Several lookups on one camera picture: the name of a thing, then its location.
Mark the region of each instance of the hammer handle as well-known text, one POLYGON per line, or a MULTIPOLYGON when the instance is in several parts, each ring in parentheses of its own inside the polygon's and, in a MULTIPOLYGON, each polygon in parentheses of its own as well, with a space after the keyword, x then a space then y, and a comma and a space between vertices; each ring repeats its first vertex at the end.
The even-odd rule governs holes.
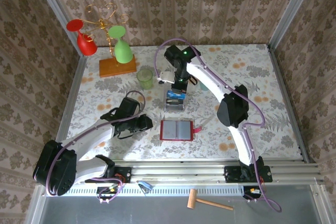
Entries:
POLYGON ((218 204, 218 203, 215 203, 215 202, 211 202, 211 201, 208 201, 208 200, 196 199, 196 201, 200 202, 200 203, 208 204, 208 205, 211 205, 211 206, 214 206, 214 207, 221 207, 221 208, 231 210, 231 211, 233 210, 233 207, 225 206, 225 205, 218 204))

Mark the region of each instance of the wooden base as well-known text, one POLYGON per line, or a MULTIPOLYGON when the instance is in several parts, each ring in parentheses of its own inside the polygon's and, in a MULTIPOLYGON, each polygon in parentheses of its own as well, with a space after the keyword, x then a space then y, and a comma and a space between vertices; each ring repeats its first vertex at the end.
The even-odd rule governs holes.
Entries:
POLYGON ((119 74, 133 73, 136 71, 137 71, 137 66, 135 64, 134 55, 133 55, 133 59, 126 64, 117 62, 115 57, 99 61, 99 76, 100 77, 117 76, 119 74))

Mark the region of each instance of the white tabletop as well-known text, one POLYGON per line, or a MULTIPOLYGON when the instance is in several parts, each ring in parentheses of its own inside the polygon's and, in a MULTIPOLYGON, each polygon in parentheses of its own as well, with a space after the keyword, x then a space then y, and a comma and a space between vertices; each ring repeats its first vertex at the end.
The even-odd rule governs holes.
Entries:
MULTIPOLYGON (((301 159, 300 151, 288 113, 280 92, 266 45, 221 45, 196 46, 209 65, 217 70, 233 86, 243 84, 248 96, 265 114, 267 124, 263 129, 250 128, 249 135, 255 148, 264 158, 301 159)), ((156 47, 132 47, 138 71, 151 69, 156 47)), ((174 71, 160 51, 157 66, 160 70, 174 71)), ((125 140, 116 137, 101 143, 84 159, 97 154, 113 160, 144 159, 237 159, 238 152, 229 130, 216 116, 219 103, 210 91, 202 91, 200 85, 188 85, 184 112, 163 112, 163 87, 154 80, 151 90, 141 90, 136 73, 115 77, 99 77, 99 60, 110 57, 108 48, 98 48, 88 57, 82 83, 71 119, 68 137, 91 126, 114 107, 118 107, 125 94, 139 90, 146 97, 144 112, 152 119, 153 128, 125 140), (192 120, 195 126, 202 125, 192 142, 160 141, 162 119, 192 120)), ((260 116, 251 108, 248 121, 260 122, 260 116)))

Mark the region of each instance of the cable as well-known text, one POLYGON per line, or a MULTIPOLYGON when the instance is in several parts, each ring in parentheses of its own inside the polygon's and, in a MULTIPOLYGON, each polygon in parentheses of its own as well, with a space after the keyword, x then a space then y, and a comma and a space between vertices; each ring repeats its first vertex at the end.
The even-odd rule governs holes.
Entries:
POLYGON ((247 129, 246 129, 247 126, 259 126, 259 127, 263 127, 263 126, 265 126, 265 122, 266 122, 266 120, 265 120, 265 116, 264 116, 264 114, 262 113, 261 109, 260 109, 260 108, 259 108, 253 101, 251 101, 250 99, 248 99, 248 98, 245 97, 244 95, 240 94, 239 92, 237 92, 237 91, 234 90, 233 88, 231 88, 231 87, 230 87, 224 80, 222 80, 221 77, 219 77, 218 75, 216 75, 215 73, 213 73, 213 72, 211 71, 211 69, 209 69, 209 68, 207 67, 206 63, 203 61, 203 59, 202 59, 201 56, 198 54, 198 52, 197 52, 196 49, 193 47, 193 45, 192 45, 190 42, 188 42, 187 40, 185 40, 185 39, 180 39, 180 38, 169 39, 169 40, 165 41, 164 43, 162 43, 162 44, 158 47, 158 49, 156 50, 155 55, 154 55, 154 69, 155 69, 155 73, 156 73, 156 76, 157 76, 158 79, 160 79, 159 72, 158 72, 158 70, 157 70, 157 68, 156 68, 156 58, 157 58, 157 56, 158 56, 158 53, 159 53, 159 51, 160 51, 161 49, 163 49, 163 47, 164 47, 167 43, 172 42, 172 41, 176 41, 176 40, 178 40, 178 41, 182 41, 182 42, 186 43, 188 46, 190 46, 190 48, 194 51, 196 57, 198 58, 199 62, 201 63, 201 65, 203 66, 203 68, 205 69, 205 71, 207 71, 208 73, 210 73, 210 74, 211 74, 211 75, 212 75, 218 82, 220 82, 221 84, 223 84, 224 87, 225 87, 226 89, 228 89, 229 91, 233 92, 234 94, 236 94, 236 95, 239 96, 240 98, 242 98, 242 99, 244 99, 245 101, 247 101, 248 103, 250 103, 250 104, 251 104, 251 105, 258 111, 258 113, 260 114, 262 122, 261 122, 261 123, 248 123, 248 122, 244 123, 244 124, 243 124, 243 133, 244 133, 244 135, 245 135, 246 142, 247 142, 248 148, 249 148, 250 153, 251 153, 251 157, 252 157, 252 161, 253 161, 254 169, 255 169, 255 173, 256 173, 257 183, 258 183, 258 186, 259 186, 259 188, 260 188, 261 194, 262 194, 262 196, 263 196, 263 198, 260 199, 260 200, 264 200, 264 201, 266 201, 266 203, 269 205, 269 207, 272 208, 274 211, 276 211, 276 212, 282 212, 282 208, 281 208, 281 206, 280 206, 278 203, 276 203, 274 200, 271 200, 271 199, 269 200, 269 199, 266 197, 264 190, 262 189, 262 184, 261 184, 260 179, 259 179, 259 173, 258 173, 258 169, 257 169, 257 162, 256 162, 256 157, 255 157, 254 149, 253 149, 252 142, 251 142, 251 140, 250 140, 250 138, 249 138, 249 135, 248 135, 248 132, 247 132, 247 129), (272 202, 272 203, 274 203, 275 205, 277 205, 277 206, 279 207, 279 209, 276 209, 274 206, 272 206, 270 202, 272 202))
POLYGON ((112 124, 112 123, 117 123, 117 122, 124 122, 124 121, 127 121, 127 120, 130 120, 130 119, 133 119, 135 117, 137 117, 145 108, 146 106, 146 98, 145 96, 140 92, 140 91, 137 91, 137 90, 131 90, 129 91, 125 97, 127 97, 130 93, 138 93, 142 96, 143 98, 143 106, 142 108, 139 110, 139 112, 133 116, 130 116, 128 118, 122 118, 122 119, 117 119, 117 120, 113 120, 113 121, 110 121, 110 122, 106 122, 106 123, 102 123, 102 124, 99 124, 97 125, 96 127, 94 128, 91 128, 83 133, 81 133, 79 136, 77 136, 74 140, 72 140, 71 142, 69 142, 68 144, 66 144, 65 146, 62 147, 62 149, 56 154, 54 160, 52 161, 51 165, 50 165, 50 168, 49 168, 49 171, 48 171, 48 175, 47 175, 47 179, 46 179, 46 190, 47 190, 47 194, 49 196, 56 196, 56 194, 52 193, 50 191, 50 177, 51 177, 51 173, 55 167, 55 164, 58 160, 58 158, 60 157, 60 155, 69 147, 71 146, 72 144, 75 144, 78 140, 80 140, 82 137, 86 136, 87 134, 91 133, 92 131, 94 130, 97 130, 105 125, 108 125, 108 124, 112 124))
MULTIPOLYGON (((116 198, 116 196, 121 192, 122 188, 124 187, 124 183, 118 179, 118 178, 91 178, 92 180, 96 180, 96 181, 106 181, 106 180, 115 180, 115 181, 118 181, 120 186, 117 190, 117 192, 109 199, 109 201, 113 200, 114 198, 116 198)), ((101 195, 103 194, 103 192, 106 191, 106 189, 109 189, 110 187, 106 187, 105 189, 101 190, 99 192, 99 195, 98 195, 98 199, 101 200, 101 195)))

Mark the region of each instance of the hammer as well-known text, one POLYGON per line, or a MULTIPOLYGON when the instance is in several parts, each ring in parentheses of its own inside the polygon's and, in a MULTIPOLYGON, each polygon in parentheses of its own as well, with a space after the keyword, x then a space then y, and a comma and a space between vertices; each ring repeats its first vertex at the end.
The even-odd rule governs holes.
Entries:
POLYGON ((211 205, 211 206, 221 207, 221 208, 231 210, 231 211, 233 210, 233 207, 225 206, 225 205, 218 204, 218 203, 215 203, 215 202, 211 202, 211 201, 208 201, 208 200, 197 199, 196 195, 197 195, 197 190, 196 189, 191 189, 190 194, 189 194, 187 208, 194 209, 196 201, 197 201, 197 202, 208 204, 208 205, 211 205))

